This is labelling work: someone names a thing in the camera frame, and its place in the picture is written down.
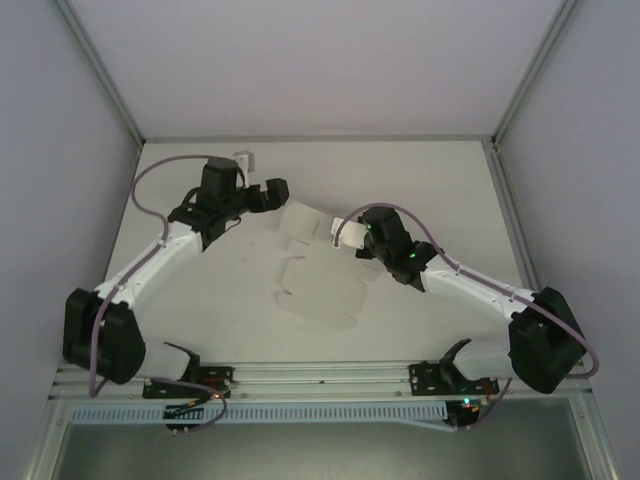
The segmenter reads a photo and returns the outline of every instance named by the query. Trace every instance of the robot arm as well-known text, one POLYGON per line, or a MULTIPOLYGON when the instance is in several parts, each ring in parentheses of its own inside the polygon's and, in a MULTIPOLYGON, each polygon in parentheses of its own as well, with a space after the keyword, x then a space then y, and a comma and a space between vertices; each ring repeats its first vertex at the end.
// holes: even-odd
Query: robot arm
POLYGON ((69 296, 63 339, 67 361, 90 368, 91 333, 108 300, 99 326, 98 375, 118 384, 134 376, 193 380, 198 356, 177 345, 145 341, 137 319, 171 277, 226 233, 228 222, 246 212, 276 210, 287 201, 285 180, 267 180, 267 190, 260 191, 259 185, 248 184, 251 156, 238 160, 210 157, 200 186, 171 212, 162 235, 92 292, 77 289, 69 296))
MULTIPOLYGON (((342 223, 342 219, 334 220, 334 237, 342 223)), ((462 339, 454 345, 440 361, 441 371, 446 373, 443 380, 448 383, 517 376, 538 392, 552 393, 586 353, 565 330, 522 301, 514 301, 525 299, 582 335, 559 292, 545 288, 535 293, 511 287, 467 267, 462 275, 462 265, 453 268, 451 264, 458 264, 451 257, 448 256, 450 264, 432 244, 413 241, 393 208, 366 210, 359 223, 345 224, 337 243, 358 249, 359 258, 377 258, 399 283, 444 296, 508 329, 508 343, 462 339), (511 295, 501 295, 489 284, 511 295)))

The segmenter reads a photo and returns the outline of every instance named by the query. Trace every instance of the white table surface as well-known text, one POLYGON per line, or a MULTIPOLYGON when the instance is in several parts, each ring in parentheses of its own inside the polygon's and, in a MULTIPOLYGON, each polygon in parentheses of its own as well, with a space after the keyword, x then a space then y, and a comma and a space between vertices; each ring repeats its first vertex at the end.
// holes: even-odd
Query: white table surface
MULTIPOLYGON (((480 142, 291 142, 147 144, 138 171, 179 154, 256 154, 252 182, 288 180, 291 198, 345 215, 373 201, 413 211, 448 253, 501 281, 520 285, 480 142)), ((203 160, 165 165, 139 185, 139 199, 168 214, 199 185, 203 160)), ((439 358, 461 338, 506 335, 463 307, 401 286, 384 273, 369 283, 355 328, 341 331, 282 310, 288 238, 281 212, 244 216, 174 277, 138 319, 147 338, 190 348, 205 362, 335 362, 439 358)), ((416 239, 417 227, 405 219, 416 239)), ((108 275, 158 234, 156 219, 127 205, 108 275)))

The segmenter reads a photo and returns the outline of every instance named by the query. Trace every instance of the black joint housing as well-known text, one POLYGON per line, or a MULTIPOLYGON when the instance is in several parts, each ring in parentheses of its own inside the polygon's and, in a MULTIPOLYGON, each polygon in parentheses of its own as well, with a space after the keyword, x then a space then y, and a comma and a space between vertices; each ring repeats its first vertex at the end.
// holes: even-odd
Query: black joint housing
POLYGON ((286 180, 267 180, 267 191, 261 192, 259 185, 245 187, 238 164, 228 158, 212 157, 202 169, 200 187, 195 189, 196 200, 185 199, 169 215, 170 222, 189 225, 200 233, 202 247, 206 249, 227 231, 227 222, 238 220, 249 211, 253 213, 277 210, 289 198, 286 180), (238 187, 238 176, 242 187, 238 187))
MULTIPOLYGON (((580 336, 567 301, 552 288, 534 294, 534 302, 556 315, 580 336)), ((511 365, 518 377, 540 393, 553 393, 560 382, 586 353, 585 348, 562 328, 527 307, 512 315, 509 324, 511 365)))
MULTIPOLYGON (((62 356, 65 360, 89 369, 91 332, 102 299, 96 292, 78 288, 67 299, 65 308, 62 356)), ((122 385, 136 374, 146 348, 135 315, 126 303, 110 304, 98 341, 97 373, 122 385)))
POLYGON ((390 207, 372 207, 359 219, 367 226, 364 248, 357 258, 377 258, 393 278, 402 285, 424 292, 420 273, 437 253, 433 245, 411 239, 400 215, 390 207))

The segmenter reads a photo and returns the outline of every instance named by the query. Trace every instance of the cable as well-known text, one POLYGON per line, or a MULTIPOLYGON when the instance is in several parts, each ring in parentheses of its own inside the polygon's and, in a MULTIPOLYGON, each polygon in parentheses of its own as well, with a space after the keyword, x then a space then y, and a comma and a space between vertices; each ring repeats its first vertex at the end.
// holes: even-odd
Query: cable
POLYGON ((234 221, 236 223, 234 223, 233 225, 231 225, 229 228, 227 228, 224 233, 227 233, 229 230, 232 230, 234 228, 236 228, 238 225, 240 225, 242 223, 242 217, 236 217, 234 218, 234 221))
MULTIPOLYGON (((219 398, 220 395, 224 396, 227 393, 229 393, 229 389, 226 389, 224 391, 220 391, 218 395, 215 395, 216 398, 219 398)), ((190 410, 192 410, 195 407, 199 407, 200 405, 204 405, 205 403, 209 403, 209 401, 214 398, 211 395, 203 395, 199 398, 196 398, 195 400, 190 400, 186 403, 181 403, 178 405, 166 405, 165 408, 170 408, 173 409, 170 412, 166 412, 165 416, 166 418, 173 420, 187 412, 189 412, 190 410)))
POLYGON ((399 423, 401 425, 411 425, 412 427, 429 428, 432 430, 439 430, 441 432, 454 433, 458 431, 458 427, 455 425, 439 425, 437 423, 423 422, 421 420, 394 420, 393 423, 399 423))
MULTIPOLYGON (((107 383, 107 379, 103 379, 99 385, 96 385, 96 377, 98 370, 98 340, 100 337, 100 324, 104 319, 104 315, 109 307, 109 304, 113 300, 113 298, 118 293, 118 290, 121 286, 126 285, 129 279, 142 268, 149 260, 151 260, 156 253, 162 248, 162 245, 166 242, 167 237, 169 236, 169 220, 162 213, 157 212, 155 210, 151 210, 149 208, 143 207, 138 198, 136 196, 136 187, 140 180, 142 180, 149 172, 155 170, 156 168, 165 165, 170 162, 175 162, 178 160, 209 160, 210 158, 214 158, 212 155, 176 155, 174 157, 165 158, 156 163, 149 165, 147 168, 142 170, 136 177, 133 179, 131 183, 131 201, 133 205, 140 210, 142 213, 150 215, 152 217, 157 218, 162 222, 162 234, 160 235, 160 241, 153 247, 144 257, 142 257, 131 269, 125 273, 122 278, 114 285, 111 291, 107 294, 105 299, 100 304, 98 308, 98 312, 96 313, 96 319, 93 322, 93 328, 91 330, 91 353, 89 357, 89 397, 95 398, 102 390, 102 387, 107 383)), ((193 388, 200 388, 198 384, 188 384, 185 386, 191 386, 193 388)))
POLYGON ((491 386, 489 385, 489 383, 484 378, 480 379, 480 384, 482 385, 482 388, 484 389, 484 393, 486 395, 486 402, 487 403, 491 402, 491 386))
POLYGON ((222 410, 211 420, 207 420, 206 422, 203 422, 200 425, 196 425, 193 428, 187 428, 184 431, 174 430, 174 432, 176 433, 189 433, 196 430, 202 430, 203 428, 206 428, 206 427, 210 427, 211 425, 216 423, 218 420, 220 420, 222 417, 224 417, 225 414, 227 413, 227 409, 228 409, 227 400, 224 398, 224 394, 222 392, 219 392, 215 388, 211 388, 206 385, 201 385, 199 383, 182 382, 180 380, 171 380, 169 378, 162 378, 162 377, 153 377, 151 378, 151 380, 154 382, 166 383, 168 385, 176 385, 179 387, 197 388, 199 390, 209 393, 211 397, 219 398, 220 401, 222 401, 222 410))
MULTIPOLYGON (((340 238, 340 233, 342 232, 342 229, 347 224, 347 222, 350 219, 352 219, 353 217, 355 217, 358 213, 360 213, 360 212, 362 212, 364 210, 367 210, 369 208, 372 208, 372 207, 388 207, 388 208, 393 208, 395 210, 398 210, 399 212, 404 213, 409 218, 411 218, 414 222, 416 222, 418 227, 420 227, 422 232, 429 239, 429 242, 433 245, 433 248, 436 250, 436 253, 438 255, 440 255, 440 257, 442 257, 442 259, 445 261, 445 263, 447 265, 449 265, 451 268, 456 270, 459 274, 464 275, 465 277, 470 278, 471 280, 473 280, 473 281, 475 281, 475 282, 477 282, 477 283, 479 283, 481 285, 484 285, 485 287, 488 287, 488 288, 500 293, 501 295, 505 295, 507 297, 511 297, 513 295, 512 291, 507 290, 506 288, 502 287, 501 285, 498 285, 498 284, 492 282, 491 280, 488 280, 488 279, 485 279, 485 278, 483 278, 483 277, 481 277, 479 275, 476 275, 473 272, 465 270, 464 268, 462 268, 462 265, 456 264, 453 260, 451 260, 449 258, 449 256, 446 253, 444 253, 444 250, 442 250, 440 245, 438 245, 438 243, 436 242, 436 239, 433 237, 433 235, 431 235, 431 232, 429 232, 429 229, 425 226, 424 223, 422 223, 422 221, 420 221, 420 219, 418 217, 416 217, 413 213, 411 213, 406 208, 400 207, 398 205, 394 205, 392 203, 370 203, 368 205, 365 205, 363 207, 360 207, 360 208, 354 210, 349 215, 347 215, 345 217, 345 219, 342 221, 342 223, 340 224, 340 226, 338 227, 338 230, 336 231, 336 234, 335 234, 335 237, 334 237, 334 240, 333 240, 333 242, 334 242, 333 244, 334 244, 335 247, 338 247, 338 239, 340 238)), ((524 298, 521 295, 513 295, 513 299, 515 301, 523 304, 523 305, 526 305, 527 307, 529 307, 529 308, 535 310, 536 312, 538 312, 540 315, 542 315, 545 318, 549 319, 551 322, 556 324, 562 330, 567 332, 571 337, 573 337, 589 353, 589 356, 591 357, 591 361, 592 361, 591 370, 589 370, 588 372, 585 372, 585 373, 576 373, 576 374, 571 374, 570 373, 570 374, 567 375, 566 378, 579 378, 579 379, 590 378, 590 377, 593 377, 598 372, 598 370, 600 369, 600 360, 598 359, 598 356, 596 355, 596 353, 595 353, 593 347, 591 346, 591 344, 589 342, 587 342, 587 340, 582 335, 580 335, 573 328, 571 328, 569 325, 567 325, 562 320, 560 320, 553 313, 548 312, 547 310, 545 310, 544 308, 540 307, 539 305, 536 305, 535 303, 533 303, 529 299, 524 298)))
POLYGON ((498 406, 498 404, 502 401, 502 399, 504 398, 504 396, 509 392, 509 387, 511 386, 511 378, 507 379, 507 382, 504 384, 504 387, 502 387, 502 391, 500 392, 500 395, 498 395, 498 398, 496 398, 491 404, 489 404, 489 406, 487 407, 487 411, 485 412, 484 415, 482 415, 477 421, 476 423, 473 424, 472 428, 476 428, 478 425, 480 425, 482 422, 485 421, 485 419, 491 415, 491 412, 493 412, 495 410, 495 408, 498 406))

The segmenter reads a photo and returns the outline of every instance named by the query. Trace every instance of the black bracket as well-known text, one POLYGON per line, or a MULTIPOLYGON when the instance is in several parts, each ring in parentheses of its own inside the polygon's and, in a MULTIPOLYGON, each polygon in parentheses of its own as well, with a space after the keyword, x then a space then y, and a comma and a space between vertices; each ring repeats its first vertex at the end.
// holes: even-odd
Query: black bracket
MULTIPOLYGON (((202 366, 199 371, 199 378, 194 383, 199 383, 207 387, 214 388, 219 392, 224 392, 224 398, 231 397, 231 385, 233 384, 233 367, 226 366, 202 366)), ((203 391, 197 388, 168 385, 162 382, 151 381, 145 383, 142 391, 142 398, 150 399, 171 399, 171 398, 199 398, 203 391)))
MULTIPOLYGON (((203 407, 194 407, 190 408, 184 413, 178 415, 172 415, 172 412, 177 410, 180 405, 168 405, 164 409, 164 414, 162 415, 163 420, 202 420, 204 418, 204 408, 203 407)), ((198 424, 194 423, 165 423, 165 427, 167 427, 170 431, 184 431, 185 429, 189 430, 193 427, 198 426, 198 424)))
MULTIPOLYGON (((582 331, 564 296, 546 287, 533 295, 536 305, 554 313, 579 335, 582 331)), ((518 378, 540 393, 553 393, 586 353, 571 335, 531 307, 512 315, 509 324, 511 365, 518 378)))
POLYGON ((480 408, 469 408, 460 402, 447 402, 447 425, 466 427, 473 425, 480 418, 480 408))
MULTIPOLYGON (((76 289, 65 307, 62 356, 70 363, 89 369, 91 332, 102 304, 97 292, 76 289)), ((110 304, 100 326, 97 372, 103 378, 123 385, 131 380, 147 349, 133 311, 125 302, 110 304)))
POLYGON ((491 395, 500 393, 495 379, 461 379, 454 384, 445 380, 440 363, 422 362, 409 365, 409 384, 414 397, 433 397, 444 395, 485 395, 488 386, 491 395))

